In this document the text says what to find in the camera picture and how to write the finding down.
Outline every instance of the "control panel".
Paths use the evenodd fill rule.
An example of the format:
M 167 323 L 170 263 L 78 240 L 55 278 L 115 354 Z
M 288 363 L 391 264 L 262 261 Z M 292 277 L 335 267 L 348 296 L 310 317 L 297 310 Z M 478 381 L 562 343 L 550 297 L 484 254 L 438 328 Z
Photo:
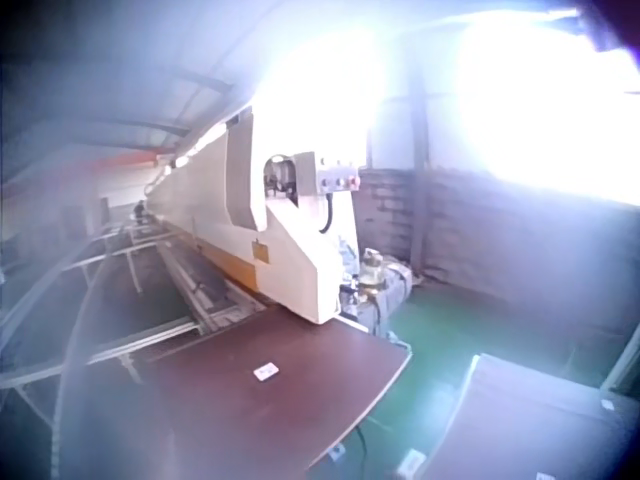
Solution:
M 325 195 L 355 192 L 360 187 L 358 169 L 353 165 L 324 165 L 314 152 L 294 155 L 298 195 Z

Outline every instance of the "epoxy floor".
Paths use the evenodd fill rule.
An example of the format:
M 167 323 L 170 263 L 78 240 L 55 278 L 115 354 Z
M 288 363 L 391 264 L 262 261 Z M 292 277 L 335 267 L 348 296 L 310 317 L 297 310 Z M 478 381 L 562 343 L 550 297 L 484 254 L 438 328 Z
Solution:
M 598 351 L 544 332 L 522 319 L 499 318 L 441 294 L 415 290 L 391 318 L 413 357 L 398 381 L 360 424 L 367 455 L 352 432 L 346 452 L 328 457 L 311 479 L 388 479 L 410 448 L 429 455 L 442 438 L 474 355 L 488 353 L 552 375 L 599 386 L 621 345 Z

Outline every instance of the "label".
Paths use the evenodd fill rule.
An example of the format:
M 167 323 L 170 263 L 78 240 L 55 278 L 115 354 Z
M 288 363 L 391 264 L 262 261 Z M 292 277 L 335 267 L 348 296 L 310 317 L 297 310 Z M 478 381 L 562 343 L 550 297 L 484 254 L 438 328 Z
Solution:
M 613 412 L 615 410 L 615 407 L 613 406 L 613 402 L 611 400 L 603 398 L 602 400 L 600 400 L 600 403 L 602 403 L 602 408 L 604 408 L 605 410 L 609 410 L 610 412 Z
M 268 378 L 273 377 L 279 371 L 280 370 L 278 370 L 278 367 L 276 367 L 273 363 L 269 362 L 260 368 L 256 368 L 253 371 L 253 374 L 256 376 L 258 380 L 260 380 L 261 382 L 264 382 Z
M 329 450 L 329 456 L 331 457 L 331 460 L 333 460 L 334 462 L 337 462 L 347 451 L 346 448 L 344 448 L 344 445 L 342 443 L 337 444 L 335 447 L 333 447 L 331 450 Z
M 418 470 L 427 460 L 427 456 L 418 450 L 411 449 L 407 452 L 402 463 L 396 469 L 396 476 L 402 480 L 413 480 Z

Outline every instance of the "corrugated roof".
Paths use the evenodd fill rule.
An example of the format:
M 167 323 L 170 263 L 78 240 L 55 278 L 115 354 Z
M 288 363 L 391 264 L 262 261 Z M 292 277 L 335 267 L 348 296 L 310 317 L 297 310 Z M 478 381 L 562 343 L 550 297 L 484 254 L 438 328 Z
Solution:
M 246 103 L 278 58 L 322 33 L 532 2 L 444 3 L 5 1 L 3 180 L 56 161 L 70 145 L 91 161 L 193 142 Z

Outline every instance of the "roof beam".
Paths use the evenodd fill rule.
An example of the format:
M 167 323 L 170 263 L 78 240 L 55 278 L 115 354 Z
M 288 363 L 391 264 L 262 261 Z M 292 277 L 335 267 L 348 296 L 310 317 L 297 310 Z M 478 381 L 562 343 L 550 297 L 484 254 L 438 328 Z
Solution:
M 76 145 L 89 145 L 93 147 L 112 147 L 112 148 L 124 148 L 127 150 L 142 150 L 147 152 L 157 153 L 172 153 L 173 148 L 161 147 L 158 145 L 142 145 L 136 143 L 116 142 L 110 140 L 100 140 L 92 138 L 72 138 L 69 140 Z
M 186 137 L 190 130 L 186 127 L 176 127 L 175 125 L 167 125 L 166 123 L 156 123 L 156 122 L 147 122 L 145 120 L 134 120 L 130 118 L 117 118 L 117 117 L 109 117 L 109 116 L 99 116 L 99 115 L 91 115 L 85 113 L 69 113 L 69 114 L 42 114 L 36 120 L 15 129 L 13 132 L 5 135 L 4 141 L 9 142 L 20 135 L 28 132 L 35 125 L 50 121 L 50 120 L 76 120 L 82 122 L 95 122 L 95 123 L 109 123 L 112 125 L 125 125 L 130 127 L 144 127 L 151 128 L 153 130 L 161 130 L 163 132 L 170 133 L 171 135 L 175 135 L 177 137 L 184 138 Z
M 163 132 L 167 132 L 178 137 L 186 137 L 189 133 L 188 128 L 176 127 L 175 125 L 167 125 L 166 123 L 147 122 L 145 120 L 135 120 L 131 118 L 92 115 L 90 113 L 61 114 L 59 117 L 57 115 L 51 115 L 51 118 L 64 118 L 69 120 L 79 120 L 83 122 L 110 123 L 113 125 L 126 125 L 130 127 L 145 127 L 154 130 L 162 130 Z
M 209 88 L 218 93 L 227 93 L 232 86 L 217 78 L 202 75 L 175 65 L 149 62 L 143 59 L 126 59 L 101 55 L 55 54 L 55 53 L 3 53 L 2 65 L 30 66 L 33 63 L 54 63 L 58 65 L 99 65 L 124 70 L 154 71 L 160 74 L 181 78 Z

